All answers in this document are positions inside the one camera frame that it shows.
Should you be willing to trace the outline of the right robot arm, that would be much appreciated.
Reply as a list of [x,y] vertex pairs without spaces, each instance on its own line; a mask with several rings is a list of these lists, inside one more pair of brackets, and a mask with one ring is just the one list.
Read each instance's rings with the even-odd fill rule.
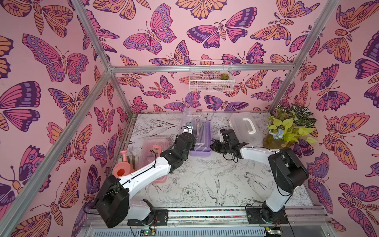
[[276,188],[263,202],[260,217],[268,224],[277,221],[293,192],[309,179],[309,172],[289,147],[281,149],[249,147],[248,143],[238,140],[232,129],[221,129],[220,133],[223,139],[215,140],[210,145],[214,152],[222,155],[230,154],[233,161],[250,160],[270,166]]

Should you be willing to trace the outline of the white toolbox clear lid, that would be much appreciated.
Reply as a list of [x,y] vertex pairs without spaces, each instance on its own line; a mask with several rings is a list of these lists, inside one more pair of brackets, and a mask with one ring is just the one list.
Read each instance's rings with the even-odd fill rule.
[[229,123],[240,142],[249,143],[249,146],[262,146],[263,136],[251,113],[234,113]]

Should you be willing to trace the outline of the purple toolbox clear lid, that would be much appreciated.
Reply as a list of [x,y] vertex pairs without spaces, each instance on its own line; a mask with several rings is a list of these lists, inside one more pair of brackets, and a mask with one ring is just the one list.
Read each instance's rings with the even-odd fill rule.
[[186,108],[181,119],[181,132],[183,132],[181,127],[186,125],[193,125],[196,131],[196,144],[194,150],[190,151],[189,154],[192,157],[210,157],[212,154],[210,148],[212,144],[211,122],[205,116],[193,113],[189,108]]

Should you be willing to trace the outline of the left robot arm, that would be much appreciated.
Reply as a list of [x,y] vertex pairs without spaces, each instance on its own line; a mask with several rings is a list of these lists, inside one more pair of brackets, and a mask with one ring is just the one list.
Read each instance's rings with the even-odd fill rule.
[[196,144],[194,135],[184,132],[175,143],[143,168],[120,178],[109,176],[94,200],[94,207],[108,228],[125,220],[138,220],[144,225],[155,222],[157,209],[146,200],[133,197],[147,185],[173,172],[188,159]]

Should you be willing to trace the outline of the pink toolbox clear lid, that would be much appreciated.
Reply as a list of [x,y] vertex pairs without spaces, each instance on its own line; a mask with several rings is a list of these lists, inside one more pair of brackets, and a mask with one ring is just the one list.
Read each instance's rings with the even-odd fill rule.
[[138,169],[145,166],[152,166],[151,163],[169,147],[169,142],[165,137],[151,137],[144,140],[142,153],[139,157]]

